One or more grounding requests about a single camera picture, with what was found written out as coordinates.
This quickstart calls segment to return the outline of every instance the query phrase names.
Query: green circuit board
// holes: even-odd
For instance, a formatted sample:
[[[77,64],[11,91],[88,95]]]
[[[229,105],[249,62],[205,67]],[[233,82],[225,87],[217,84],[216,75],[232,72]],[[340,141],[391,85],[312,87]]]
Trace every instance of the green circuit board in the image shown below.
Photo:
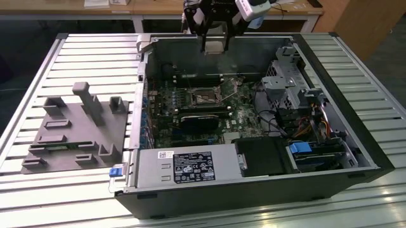
[[[153,101],[150,105],[154,148],[224,144],[233,138],[262,136],[262,129],[253,114],[252,86],[252,82],[241,83],[234,76],[224,77],[224,82],[217,87],[176,88],[176,84],[165,81],[157,92],[153,92],[153,98],[149,97]],[[230,107],[226,116],[218,118],[213,131],[185,134],[178,127],[176,108],[193,106],[198,102],[202,105],[216,105],[209,93],[206,96],[198,95],[194,100],[189,95],[190,91],[204,94],[204,91],[210,90],[216,98],[221,99],[218,104]]]

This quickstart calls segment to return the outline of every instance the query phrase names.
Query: blue latch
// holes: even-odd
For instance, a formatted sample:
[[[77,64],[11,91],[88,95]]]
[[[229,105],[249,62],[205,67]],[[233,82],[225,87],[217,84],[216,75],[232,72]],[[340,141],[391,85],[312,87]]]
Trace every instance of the blue latch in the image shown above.
[[[120,167],[120,168],[110,168],[108,176],[109,177],[121,177],[122,176],[122,167]]]
[[[311,147],[307,142],[293,142],[289,145],[291,153],[305,153],[311,152]]]

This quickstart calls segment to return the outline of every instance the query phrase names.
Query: power supply label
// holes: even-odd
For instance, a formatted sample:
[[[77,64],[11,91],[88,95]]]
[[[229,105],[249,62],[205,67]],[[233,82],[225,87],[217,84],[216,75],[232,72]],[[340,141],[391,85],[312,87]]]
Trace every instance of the power supply label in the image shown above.
[[[210,152],[173,154],[174,183],[213,181],[216,179]]]

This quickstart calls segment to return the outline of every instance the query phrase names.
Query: yellow wire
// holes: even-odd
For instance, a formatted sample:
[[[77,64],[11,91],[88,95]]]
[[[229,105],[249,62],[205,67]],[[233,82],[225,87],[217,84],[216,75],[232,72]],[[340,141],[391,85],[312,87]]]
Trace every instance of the yellow wire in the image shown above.
[[[324,124],[325,126],[325,135],[327,137],[329,136],[329,132],[328,132],[328,125],[327,125],[327,122],[325,121],[321,121],[321,123]]]
[[[293,138],[295,137],[297,137],[299,135],[301,135],[301,134],[304,134],[308,130],[311,129],[311,126],[308,125],[295,136],[293,136]]]

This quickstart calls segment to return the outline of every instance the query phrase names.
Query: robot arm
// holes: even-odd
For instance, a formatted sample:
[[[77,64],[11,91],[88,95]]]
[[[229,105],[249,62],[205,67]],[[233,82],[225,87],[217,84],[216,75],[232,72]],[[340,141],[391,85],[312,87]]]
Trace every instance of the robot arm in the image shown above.
[[[208,29],[217,23],[225,24],[225,45],[229,38],[241,35],[249,21],[265,14],[276,0],[184,0],[182,12],[189,32],[202,38],[201,51],[205,47]]]

